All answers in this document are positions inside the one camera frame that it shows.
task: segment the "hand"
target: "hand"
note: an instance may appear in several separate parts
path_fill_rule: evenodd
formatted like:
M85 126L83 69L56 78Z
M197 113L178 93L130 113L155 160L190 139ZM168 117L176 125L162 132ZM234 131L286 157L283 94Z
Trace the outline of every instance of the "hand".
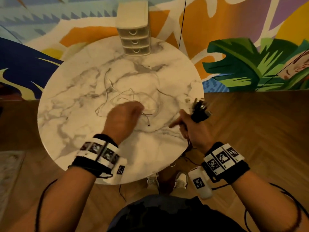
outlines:
M119 145L133 132L143 110L144 106L138 101L115 106L107 115L102 133Z
M170 128L179 125L182 136L190 140L192 145L205 154L215 143L204 122L195 123L191 116L183 109L179 111L180 117L169 125Z

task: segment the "green leaf painting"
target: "green leaf painting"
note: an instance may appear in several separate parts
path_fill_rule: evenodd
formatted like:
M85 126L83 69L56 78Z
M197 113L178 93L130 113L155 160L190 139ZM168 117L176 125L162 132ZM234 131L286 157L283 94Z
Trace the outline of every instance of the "green leaf painting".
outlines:
M304 83L302 80L308 75L306 70L289 80L277 74L288 60L307 49L307 40L297 46L282 39L263 38L259 51L248 38L216 40L209 43L207 52L222 53L226 57L217 62L203 62L203 67L207 73L219 74L213 78L227 86L230 92L292 89ZM300 87L307 89L309 83Z

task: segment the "white marble tabletop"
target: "white marble tabletop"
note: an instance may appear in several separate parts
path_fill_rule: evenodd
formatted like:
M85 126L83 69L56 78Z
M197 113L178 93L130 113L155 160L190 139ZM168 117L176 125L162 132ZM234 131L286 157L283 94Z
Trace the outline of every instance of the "white marble tabletop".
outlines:
M44 147L62 169L85 141L102 132L107 113L128 100L140 101L151 115L142 115L119 146L119 155L128 161L121 184L161 171L186 149L179 128L168 125L181 108L188 112L195 98L204 97L202 82L181 51L156 38L151 45L150 55L130 57L118 36L105 38L86 46L52 75L40 100L38 128ZM104 179L96 183L106 184Z

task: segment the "wooden floor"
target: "wooden floor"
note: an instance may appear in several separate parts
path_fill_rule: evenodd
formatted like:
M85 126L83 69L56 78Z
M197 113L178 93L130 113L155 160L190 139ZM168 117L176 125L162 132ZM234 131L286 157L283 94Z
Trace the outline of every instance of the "wooden floor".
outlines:
M309 91L268 93L205 94L213 116L207 120L217 140L231 144L245 156L251 169L269 182L292 193L309 210ZM14 224L37 202L43 189L63 174L45 151L37 129L38 101L2 102L0 151L26 150L26 157L0 223L0 231ZM203 155L187 153L196 163ZM160 172L164 192L171 190L175 173L189 171L195 165L181 158L174 167ZM145 187L145 180L122 186L128 198ZM118 186L95 185L87 201L77 231L103 232L125 205ZM195 194L192 185L189 189ZM214 192L204 201L243 228L244 206L231 187ZM258 231L249 218L249 227Z

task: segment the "foot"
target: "foot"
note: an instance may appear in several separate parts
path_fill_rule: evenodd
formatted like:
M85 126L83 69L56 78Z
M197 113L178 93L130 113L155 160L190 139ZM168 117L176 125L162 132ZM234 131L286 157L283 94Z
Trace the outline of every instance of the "foot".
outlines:
M174 189L175 188L184 188L186 189L188 186L188 174L183 172L183 171L179 171L176 179L175 179L175 185L174 185Z
M158 180L158 177L159 177L159 174L158 173L155 173L155 174L152 174L150 176L147 177L147 185L148 187L150 185L156 185L157 188L159 189L160 186L159 186L159 180Z

